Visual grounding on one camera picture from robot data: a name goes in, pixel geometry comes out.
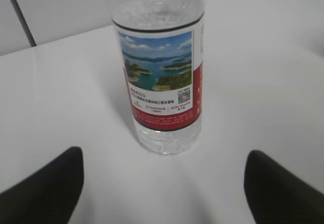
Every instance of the landscape photo on label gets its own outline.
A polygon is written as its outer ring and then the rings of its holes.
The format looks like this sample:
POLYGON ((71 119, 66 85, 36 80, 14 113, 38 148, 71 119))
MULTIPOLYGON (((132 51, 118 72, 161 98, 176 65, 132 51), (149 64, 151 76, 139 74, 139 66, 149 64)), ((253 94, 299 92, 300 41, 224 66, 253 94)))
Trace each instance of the landscape photo on label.
POLYGON ((149 91, 192 84, 192 32, 165 38, 138 38, 119 32, 128 81, 149 91))

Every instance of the red label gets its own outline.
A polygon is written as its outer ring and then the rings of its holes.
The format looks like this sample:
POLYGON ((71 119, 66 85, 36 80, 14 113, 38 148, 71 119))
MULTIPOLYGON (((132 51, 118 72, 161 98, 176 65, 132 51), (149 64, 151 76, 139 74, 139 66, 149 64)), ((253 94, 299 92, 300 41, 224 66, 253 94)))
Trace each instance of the red label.
POLYGON ((193 71, 193 107, 186 112, 168 116, 145 113, 132 105, 134 118, 143 126, 154 130, 177 130, 194 123, 201 113, 203 64, 193 71))

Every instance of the lake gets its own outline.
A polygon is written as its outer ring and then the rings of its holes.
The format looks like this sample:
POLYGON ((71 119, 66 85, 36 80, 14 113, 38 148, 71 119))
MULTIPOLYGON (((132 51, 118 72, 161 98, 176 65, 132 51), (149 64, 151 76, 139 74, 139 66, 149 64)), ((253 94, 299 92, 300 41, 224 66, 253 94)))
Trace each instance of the lake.
MULTIPOLYGON (((138 64, 140 67, 149 70, 152 74, 151 75, 144 75, 141 74, 138 76, 139 80, 136 82, 139 84, 141 87, 154 91, 153 87, 155 86, 157 79, 159 79, 162 76, 171 76, 174 74, 179 74, 180 72, 183 72, 188 69, 188 67, 179 69, 179 70, 163 70, 162 68, 164 66, 169 66, 169 65, 174 65, 175 60, 179 60, 182 58, 182 56, 179 56, 178 58, 172 59, 172 60, 167 60, 163 62, 148 62, 148 61, 140 61, 137 59, 132 59, 129 58, 127 55, 124 55, 124 59, 129 60, 131 63, 138 64)), ((186 57, 181 63, 185 63, 191 60, 191 56, 186 57)))

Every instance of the bottle label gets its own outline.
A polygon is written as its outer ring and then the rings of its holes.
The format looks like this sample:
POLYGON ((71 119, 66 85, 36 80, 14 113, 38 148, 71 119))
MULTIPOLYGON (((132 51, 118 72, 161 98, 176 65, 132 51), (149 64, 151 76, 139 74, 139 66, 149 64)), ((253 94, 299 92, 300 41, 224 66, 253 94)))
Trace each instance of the bottle label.
POLYGON ((116 31, 134 118, 160 131, 194 123, 201 113, 203 16, 177 29, 116 31))

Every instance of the qr code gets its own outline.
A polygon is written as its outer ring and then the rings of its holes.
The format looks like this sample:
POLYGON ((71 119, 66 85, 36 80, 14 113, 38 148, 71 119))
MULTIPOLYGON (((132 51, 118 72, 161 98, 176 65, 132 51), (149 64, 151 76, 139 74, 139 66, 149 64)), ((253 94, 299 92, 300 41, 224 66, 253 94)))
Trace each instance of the qr code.
POLYGON ((185 103, 190 100, 190 90, 178 93, 178 104, 185 103))

